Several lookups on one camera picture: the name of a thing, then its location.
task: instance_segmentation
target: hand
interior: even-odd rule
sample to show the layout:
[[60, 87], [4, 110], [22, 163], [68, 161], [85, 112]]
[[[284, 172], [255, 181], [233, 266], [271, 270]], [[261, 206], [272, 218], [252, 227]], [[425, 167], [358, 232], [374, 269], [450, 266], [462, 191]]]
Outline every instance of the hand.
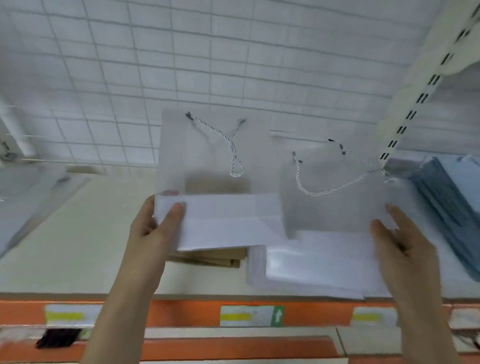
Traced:
[[140, 208], [130, 226], [130, 235], [116, 282], [153, 296], [162, 277], [170, 240], [183, 219], [183, 205], [173, 205], [157, 226], [154, 218], [155, 196]]
[[444, 321], [436, 249], [400, 208], [386, 208], [398, 229], [390, 231], [380, 220], [370, 223], [380, 272], [397, 305], [400, 324], [427, 321], [431, 327]]

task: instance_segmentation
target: person's left hand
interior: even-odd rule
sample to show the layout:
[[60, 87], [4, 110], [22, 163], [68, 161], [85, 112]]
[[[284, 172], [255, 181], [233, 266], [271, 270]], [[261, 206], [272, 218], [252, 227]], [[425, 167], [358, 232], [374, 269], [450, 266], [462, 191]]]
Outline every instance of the person's left hand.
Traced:
[[154, 201], [155, 196], [150, 196], [133, 220], [117, 275], [117, 281], [122, 286], [140, 289], [148, 295], [153, 295], [160, 283], [170, 240], [177, 231], [184, 212], [182, 204], [174, 204], [157, 226], [153, 218]]

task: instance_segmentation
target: white arrow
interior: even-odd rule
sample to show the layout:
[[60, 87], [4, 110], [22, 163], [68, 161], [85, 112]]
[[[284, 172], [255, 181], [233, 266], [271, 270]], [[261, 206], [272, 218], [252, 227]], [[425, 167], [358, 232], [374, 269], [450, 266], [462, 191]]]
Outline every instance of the white arrow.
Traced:
[[281, 318], [282, 318], [282, 311], [278, 310], [276, 312], [275, 322], [280, 323]]

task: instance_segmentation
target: white rope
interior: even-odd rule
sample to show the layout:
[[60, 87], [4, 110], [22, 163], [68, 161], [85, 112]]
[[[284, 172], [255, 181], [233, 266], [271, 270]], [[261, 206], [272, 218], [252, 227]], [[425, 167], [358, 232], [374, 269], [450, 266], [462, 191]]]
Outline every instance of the white rope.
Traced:
[[323, 191], [323, 192], [310, 192], [310, 191], [307, 191], [305, 188], [303, 188], [303, 186], [301, 185], [301, 182], [300, 182], [300, 161], [298, 160], [297, 158], [297, 154], [295, 152], [292, 153], [293, 154], [293, 160], [295, 161], [295, 164], [297, 166], [297, 173], [295, 174], [295, 178], [297, 180], [297, 186], [299, 188], [300, 191], [302, 191], [304, 194], [307, 194], [308, 196], [313, 196], [313, 197], [317, 197], [317, 196], [323, 196], [324, 194], [329, 194], [331, 192], [334, 192], [334, 191], [337, 191], [339, 190], [340, 188], [343, 188], [343, 187], [346, 187], [348, 186], [349, 184], [352, 184], [352, 183], [355, 183], [356, 181], [362, 179], [363, 177], [365, 177], [367, 174], [370, 174], [370, 173], [375, 173], [375, 172], [381, 172], [384, 174], [384, 170], [382, 168], [374, 168], [372, 170], [368, 170], [364, 173], [362, 173], [360, 176], [358, 176], [357, 178], [351, 180], [350, 182], [347, 182], [347, 183], [344, 183], [344, 184], [341, 184], [337, 187], [333, 187], [327, 191]]
[[[242, 125], [246, 119], [238, 119], [237, 120], [237, 126], [235, 127], [235, 130], [232, 132], [232, 134], [230, 135], [230, 138], [228, 136], [225, 135], [225, 133], [217, 128], [214, 128], [213, 126], [211, 126], [210, 124], [204, 122], [202, 119], [200, 118], [197, 118], [196, 116], [194, 117], [195, 120], [201, 122], [203, 125], [209, 127], [210, 129], [212, 129], [214, 132], [217, 132], [219, 133], [230, 145], [230, 152], [232, 152], [232, 163], [230, 165], [230, 176], [232, 177], [241, 177], [243, 176], [243, 173], [244, 173], [244, 170], [243, 170], [243, 163], [241, 162], [241, 160], [237, 157], [237, 148], [235, 147], [235, 144], [233, 143], [233, 136], [236, 134], [236, 132], [239, 130], [240, 128], [240, 125]], [[234, 173], [233, 172], [233, 167], [235, 165], [235, 161], [238, 163], [240, 169], [241, 169], [241, 172], [240, 173]]]

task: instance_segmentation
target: grid wall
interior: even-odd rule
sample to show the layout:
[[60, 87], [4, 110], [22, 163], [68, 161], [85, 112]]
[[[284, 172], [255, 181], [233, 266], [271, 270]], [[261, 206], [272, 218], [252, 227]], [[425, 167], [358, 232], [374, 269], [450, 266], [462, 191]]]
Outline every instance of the grid wall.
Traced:
[[[171, 107], [267, 111], [275, 135], [342, 139], [385, 116], [443, 2], [0, 0], [0, 90], [41, 159], [154, 166]], [[409, 148], [471, 136], [424, 119]]]

